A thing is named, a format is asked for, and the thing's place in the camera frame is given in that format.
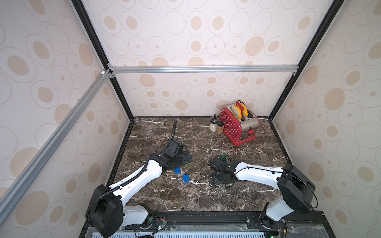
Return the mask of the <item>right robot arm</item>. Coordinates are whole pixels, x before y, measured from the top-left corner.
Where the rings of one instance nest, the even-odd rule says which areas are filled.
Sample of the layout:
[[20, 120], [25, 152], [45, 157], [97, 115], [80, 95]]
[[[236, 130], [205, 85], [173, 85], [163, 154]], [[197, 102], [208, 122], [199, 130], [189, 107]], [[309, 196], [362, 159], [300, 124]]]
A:
[[274, 201], [266, 203], [259, 216], [259, 221], [265, 229], [272, 228], [276, 222], [293, 212], [306, 214], [317, 208], [313, 206], [313, 199], [317, 199], [315, 185], [292, 164], [269, 168], [236, 160], [228, 162], [216, 156], [208, 166], [214, 171], [211, 174], [213, 186], [234, 184], [236, 181], [252, 181], [280, 191], [281, 195]]

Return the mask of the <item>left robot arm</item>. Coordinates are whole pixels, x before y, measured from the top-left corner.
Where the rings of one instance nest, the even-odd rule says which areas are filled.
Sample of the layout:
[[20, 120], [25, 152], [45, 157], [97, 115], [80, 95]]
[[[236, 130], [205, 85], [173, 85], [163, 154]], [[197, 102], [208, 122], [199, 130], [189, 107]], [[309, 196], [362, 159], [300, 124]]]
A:
[[138, 170], [110, 186], [98, 186], [90, 199], [85, 218], [104, 238], [111, 237], [120, 227], [150, 226], [153, 215], [142, 205], [126, 206], [144, 186], [168, 170], [192, 162], [190, 150], [177, 140], [170, 140], [161, 152], [148, 156]]

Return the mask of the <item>red polka dot toaster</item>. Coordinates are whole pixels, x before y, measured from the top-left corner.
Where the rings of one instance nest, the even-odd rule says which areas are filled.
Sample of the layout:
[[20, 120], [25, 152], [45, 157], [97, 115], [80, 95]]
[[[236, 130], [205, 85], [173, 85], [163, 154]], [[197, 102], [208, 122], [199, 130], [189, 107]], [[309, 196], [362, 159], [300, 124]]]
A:
[[259, 118], [254, 112], [242, 102], [248, 110], [248, 117], [242, 115], [241, 120], [238, 120], [232, 113], [230, 107], [236, 105], [241, 100], [237, 100], [234, 104], [225, 106], [220, 113], [220, 121], [224, 123], [224, 133], [235, 145], [239, 146], [256, 138], [256, 132], [260, 125]]

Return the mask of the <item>brown spice jar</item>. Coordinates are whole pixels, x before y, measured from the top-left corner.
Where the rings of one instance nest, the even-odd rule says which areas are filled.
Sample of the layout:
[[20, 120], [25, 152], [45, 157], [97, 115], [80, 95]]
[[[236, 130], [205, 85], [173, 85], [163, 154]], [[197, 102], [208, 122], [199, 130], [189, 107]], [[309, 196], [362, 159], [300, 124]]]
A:
[[222, 121], [219, 121], [216, 126], [216, 133], [218, 135], [221, 135], [223, 134], [223, 131], [224, 131], [224, 123]]

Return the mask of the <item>glass jar with black lid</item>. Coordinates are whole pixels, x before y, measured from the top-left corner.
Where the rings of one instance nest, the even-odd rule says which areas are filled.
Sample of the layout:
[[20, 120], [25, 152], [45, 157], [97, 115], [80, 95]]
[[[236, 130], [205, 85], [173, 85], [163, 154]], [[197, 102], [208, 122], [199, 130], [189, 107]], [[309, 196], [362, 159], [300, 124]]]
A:
[[219, 122], [219, 117], [216, 114], [211, 116], [210, 117], [209, 130], [210, 131], [216, 131], [218, 122]]

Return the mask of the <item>toy bread slice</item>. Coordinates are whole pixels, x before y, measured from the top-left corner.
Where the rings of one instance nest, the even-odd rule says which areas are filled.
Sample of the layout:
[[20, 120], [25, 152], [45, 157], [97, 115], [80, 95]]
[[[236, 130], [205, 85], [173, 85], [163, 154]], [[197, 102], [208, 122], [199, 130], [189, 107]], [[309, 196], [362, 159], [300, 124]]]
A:
[[242, 118], [242, 111], [241, 111], [241, 109], [238, 106], [236, 106], [236, 105], [231, 106], [230, 109], [231, 109], [232, 113], [234, 114], [234, 116], [238, 120], [241, 120], [241, 118]]

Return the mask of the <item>yellow toy slice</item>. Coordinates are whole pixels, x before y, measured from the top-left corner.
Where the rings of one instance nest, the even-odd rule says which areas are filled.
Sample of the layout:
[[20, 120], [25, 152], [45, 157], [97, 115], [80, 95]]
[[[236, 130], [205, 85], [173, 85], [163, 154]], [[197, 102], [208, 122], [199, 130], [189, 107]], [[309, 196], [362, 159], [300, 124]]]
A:
[[240, 108], [242, 115], [248, 117], [247, 107], [241, 101], [238, 101], [236, 105]]

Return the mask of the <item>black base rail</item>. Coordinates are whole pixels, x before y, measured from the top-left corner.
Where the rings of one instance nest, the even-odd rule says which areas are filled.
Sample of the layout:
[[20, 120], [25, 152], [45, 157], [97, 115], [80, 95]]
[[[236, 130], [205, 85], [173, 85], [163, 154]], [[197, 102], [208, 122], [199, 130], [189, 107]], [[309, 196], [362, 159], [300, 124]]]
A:
[[259, 212], [156, 212], [151, 227], [121, 227], [114, 238], [333, 238], [323, 212], [292, 213], [271, 228], [260, 223]]

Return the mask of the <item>left diagonal aluminium rail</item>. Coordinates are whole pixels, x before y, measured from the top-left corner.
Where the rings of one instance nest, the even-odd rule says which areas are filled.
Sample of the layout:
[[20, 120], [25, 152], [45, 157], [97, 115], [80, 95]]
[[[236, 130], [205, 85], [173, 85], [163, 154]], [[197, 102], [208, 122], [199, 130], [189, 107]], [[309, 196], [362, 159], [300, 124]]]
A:
[[5, 223], [25, 193], [34, 183], [42, 169], [62, 143], [63, 139], [66, 138], [74, 124], [84, 113], [89, 103], [93, 100], [101, 86], [107, 79], [109, 79], [109, 76], [111, 76], [111, 70], [106, 69], [96, 78], [84, 95], [79, 99], [77, 104], [64, 118], [62, 123], [48, 138], [41, 149], [38, 150], [30, 163], [12, 184], [9, 191], [1, 200], [1, 226]]

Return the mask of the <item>horizontal aluminium rail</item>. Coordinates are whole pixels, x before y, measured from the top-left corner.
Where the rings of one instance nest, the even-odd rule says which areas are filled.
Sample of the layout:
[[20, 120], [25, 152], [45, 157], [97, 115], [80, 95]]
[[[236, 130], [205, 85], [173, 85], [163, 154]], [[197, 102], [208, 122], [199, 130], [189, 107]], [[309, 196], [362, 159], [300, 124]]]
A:
[[298, 65], [212, 65], [212, 66], [110, 66], [111, 74], [194, 74], [236, 72], [297, 72]]

